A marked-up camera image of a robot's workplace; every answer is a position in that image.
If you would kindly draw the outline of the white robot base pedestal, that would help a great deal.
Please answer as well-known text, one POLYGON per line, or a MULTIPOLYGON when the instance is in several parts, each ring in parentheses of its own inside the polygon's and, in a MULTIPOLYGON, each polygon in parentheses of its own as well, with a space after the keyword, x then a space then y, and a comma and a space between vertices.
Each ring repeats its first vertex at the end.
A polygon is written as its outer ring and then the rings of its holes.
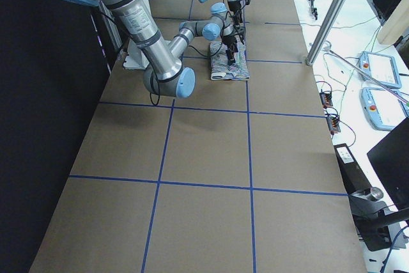
POLYGON ((127 47, 127 55, 123 62, 124 69, 145 70, 149 64, 150 63, 142 50, 137 47, 133 40, 130 40, 127 47))

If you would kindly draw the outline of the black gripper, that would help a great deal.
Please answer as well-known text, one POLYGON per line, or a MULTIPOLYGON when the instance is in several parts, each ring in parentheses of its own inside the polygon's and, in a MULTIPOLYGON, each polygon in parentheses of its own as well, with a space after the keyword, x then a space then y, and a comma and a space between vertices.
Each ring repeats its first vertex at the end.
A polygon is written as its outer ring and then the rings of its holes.
POLYGON ((244 4, 244 0, 228 0, 229 11, 233 15, 233 21, 239 27, 242 26, 242 9, 244 4))
POLYGON ((223 36, 222 43, 226 46, 226 56, 228 64, 236 61, 237 39, 235 35, 223 36))

